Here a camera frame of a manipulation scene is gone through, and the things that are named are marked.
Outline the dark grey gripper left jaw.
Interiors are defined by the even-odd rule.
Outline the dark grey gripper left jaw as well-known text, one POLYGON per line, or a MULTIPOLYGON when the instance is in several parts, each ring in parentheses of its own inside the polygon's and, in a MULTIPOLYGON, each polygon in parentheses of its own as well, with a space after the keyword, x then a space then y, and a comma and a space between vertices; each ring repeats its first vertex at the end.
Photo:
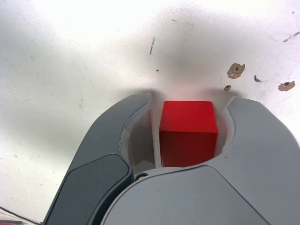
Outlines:
POLYGON ((100 224, 135 175, 153 168, 151 95, 131 95, 102 113, 89 128, 44 224, 100 224))

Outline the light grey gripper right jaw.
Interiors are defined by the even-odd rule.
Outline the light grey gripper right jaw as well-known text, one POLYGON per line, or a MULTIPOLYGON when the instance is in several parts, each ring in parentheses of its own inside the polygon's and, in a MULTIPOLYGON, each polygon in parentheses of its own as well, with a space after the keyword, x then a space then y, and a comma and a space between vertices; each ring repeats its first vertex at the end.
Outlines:
POLYGON ((227 137, 215 158, 160 169, 112 203, 104 225, 297 225, 300 147, 261 103, 232 98, 227 137))

